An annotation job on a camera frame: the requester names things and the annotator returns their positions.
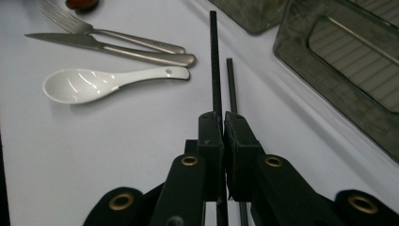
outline spoon handle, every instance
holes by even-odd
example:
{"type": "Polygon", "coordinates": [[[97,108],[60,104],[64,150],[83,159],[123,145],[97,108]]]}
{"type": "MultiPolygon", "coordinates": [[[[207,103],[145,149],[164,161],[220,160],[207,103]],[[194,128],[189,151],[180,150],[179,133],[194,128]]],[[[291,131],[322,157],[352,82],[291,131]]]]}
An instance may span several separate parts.
{"type": "Polygon", "coordinates": [[[120,87],[122,87],[135,82],[162,78],[188,80],[190,78],[190,72],[184,67],[159,67],[138,72],[121,73],[120,76],[118,76],[118,82],[120,87]]]}
{"type": "Polygon", "coordinates": [[[100,47],[100,51],[120,57],[128,57],[162,65],[190,67],[196,62],[196,57],[191,54],[166,54],[147,52],[106,43],[103,43],[103,46],[100,47]]]}

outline fork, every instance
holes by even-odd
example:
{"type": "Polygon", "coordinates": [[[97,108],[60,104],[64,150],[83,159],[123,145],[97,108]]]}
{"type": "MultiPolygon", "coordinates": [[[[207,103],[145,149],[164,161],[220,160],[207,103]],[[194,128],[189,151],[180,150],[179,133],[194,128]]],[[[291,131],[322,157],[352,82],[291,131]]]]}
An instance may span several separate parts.
{"type": "Polygon", "coordinates": [[[103,34],[106,36],[114,37],[121,40],[127,40],[135,44],[145,46],[154,50],[158,50],[170,54],[183,54],[185,49],[181,46],[164,43],[158,40],[148,40],[136,36],[131,36],[127,34],[122,34],[115,31],[94,29],[91,24],[88,24],[64,9],[58,7],[56,4],[50,0],[42,1],[40,11],[46,15],[54,23],[58,24],[64,30],[72,34],[103,34]]]}

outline black rod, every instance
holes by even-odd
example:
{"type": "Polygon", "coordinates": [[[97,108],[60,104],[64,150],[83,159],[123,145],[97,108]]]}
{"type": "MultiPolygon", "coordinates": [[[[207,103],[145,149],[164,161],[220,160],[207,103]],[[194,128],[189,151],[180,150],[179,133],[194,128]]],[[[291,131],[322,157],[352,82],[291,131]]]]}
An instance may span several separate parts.
{"type": "MultiPolygon", "coordinates": [[[[220,65],[219,65],[219,46],[217,37],[217,17],[216,11],[210,11],[210,28],[211,28],[211,63],[212,63],[212,93],[214,112],[216,114],[217,124],[220,135],[223,134],[222,119],[222,94],[220,88],[220,65]]],[[[227,207],[226,178],[224,170],[220,175],[218,188],[218,201],[216,202],[216,220],[218,226],[229,225],[229,214],[227,207]]]]}
{"type": "Polygon", "coordinates": [[[210,12],[211,26],[211,63],[212,63],[212,93],[214,98],[214,112],[218,120],[220,134],[223,130],[222,121],[222,95],[220,88],[220,66],[219,66],[219,46],[217,37],[217,18],[216,11],[210,12]]]}
{"type": "Polygon", "coordinates": [[[229,78],[231,112],[237,113],[238,109],[237,109],[237,99],[235,95],[234,69],[232,66],[232,58],[228,58],[226,61],[227,61],[227,76],[229,78]]]}
{"type": "MultiPolygon", "coordinates": [[[[227,62],[227,76],[229,78],[231,112],[238,113],[237,98],[235,95],[234,68],[232,66],[232,58],[228,58],[226,62],[227,62]]],[[[239,206],[240,206],[241,225],[248,226],[247,203],[239,202],[239,206]]]]}

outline silverware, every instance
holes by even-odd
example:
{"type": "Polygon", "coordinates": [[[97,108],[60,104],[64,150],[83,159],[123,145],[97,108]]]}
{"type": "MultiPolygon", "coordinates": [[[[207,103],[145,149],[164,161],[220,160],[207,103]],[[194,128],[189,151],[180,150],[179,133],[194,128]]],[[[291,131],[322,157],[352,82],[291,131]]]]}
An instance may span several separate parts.
{"type": "Polygon", "coordinates": [[[129,49],[112,44],[99,42],[90,35],[36,33],[36,34],[27,34],[26,36],[37,40],[46,40],[58,44],[96,50],[111,55],[138,59],[162,65],[190,67],[196,62],[196,57],[191,54],[167,54],[167,53],[155,53],[155,52],[129,49]]]}
{"type": "Polygon", "coordinates": [[[72,16],[70,13],[64,11],[62,8],[58,7],[49,0],[42,1],[40,11],[50,18],[50,20],[52,20],[54,23],[58,24],[60,27],[72,34],[103,34],[170,54],[185,53],[185,49],[181,46],[172,45],[157,40],[148,40],[110,30],[94,29],[91,24],[85,23],[72,16]]]}

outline spoon bowl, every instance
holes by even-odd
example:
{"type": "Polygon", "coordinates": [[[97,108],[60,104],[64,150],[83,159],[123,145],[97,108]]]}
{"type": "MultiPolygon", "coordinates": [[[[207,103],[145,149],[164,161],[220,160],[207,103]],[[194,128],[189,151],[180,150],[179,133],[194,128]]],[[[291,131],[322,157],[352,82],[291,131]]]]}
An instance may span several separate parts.
{"type": "Polygon", "coordinates": [[[61,70],[43,82],[44,93],[53,101],[78,105],[98,100],[121,87],[145,80],[188,80],[190,72],[183,67],[159,67],[129,73],[103,73],[84,69],[61,70]]]}

